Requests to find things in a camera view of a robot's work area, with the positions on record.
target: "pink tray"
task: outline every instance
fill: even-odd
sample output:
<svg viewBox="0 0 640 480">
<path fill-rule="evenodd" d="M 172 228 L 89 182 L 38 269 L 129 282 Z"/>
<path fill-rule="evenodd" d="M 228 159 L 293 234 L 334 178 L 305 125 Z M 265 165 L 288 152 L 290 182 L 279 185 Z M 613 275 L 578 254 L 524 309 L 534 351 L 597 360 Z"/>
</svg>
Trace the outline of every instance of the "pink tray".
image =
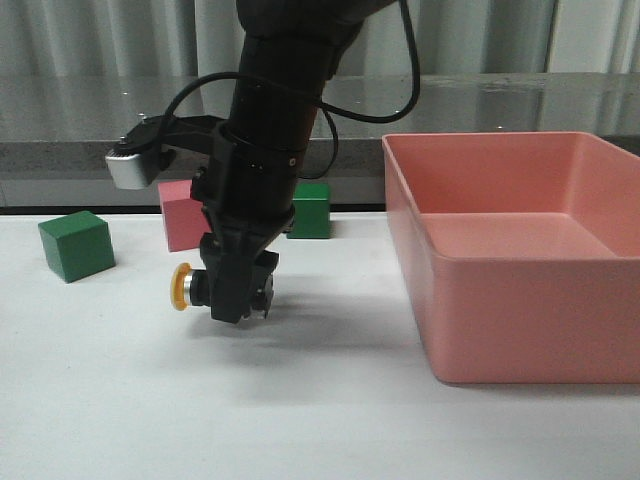
<svg viewBox="0 0 640 480">
<path fill-rule="evenodd" d="M 640 159 L 585 133 L 387 135 L 389 224 L 434 374 L 640 382 Z"/>
</svg>

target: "table surface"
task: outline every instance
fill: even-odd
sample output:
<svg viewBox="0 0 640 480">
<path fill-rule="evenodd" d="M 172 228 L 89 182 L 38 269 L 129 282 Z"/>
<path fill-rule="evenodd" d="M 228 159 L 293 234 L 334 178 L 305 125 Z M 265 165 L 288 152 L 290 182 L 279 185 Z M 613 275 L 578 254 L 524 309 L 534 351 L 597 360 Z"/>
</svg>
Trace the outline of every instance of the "table surface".
<svg viewBox="0 0 640 480">
<path fill-rule="evenodd" d="M 103 216 L 115 268 L 72 284 L 0 217 L 2 479 L 640 479 L 640 385 L 448 386 L 384 214 L 276 240 L 269 318 L 171 309 L 157 215 Z"/>
</svg>

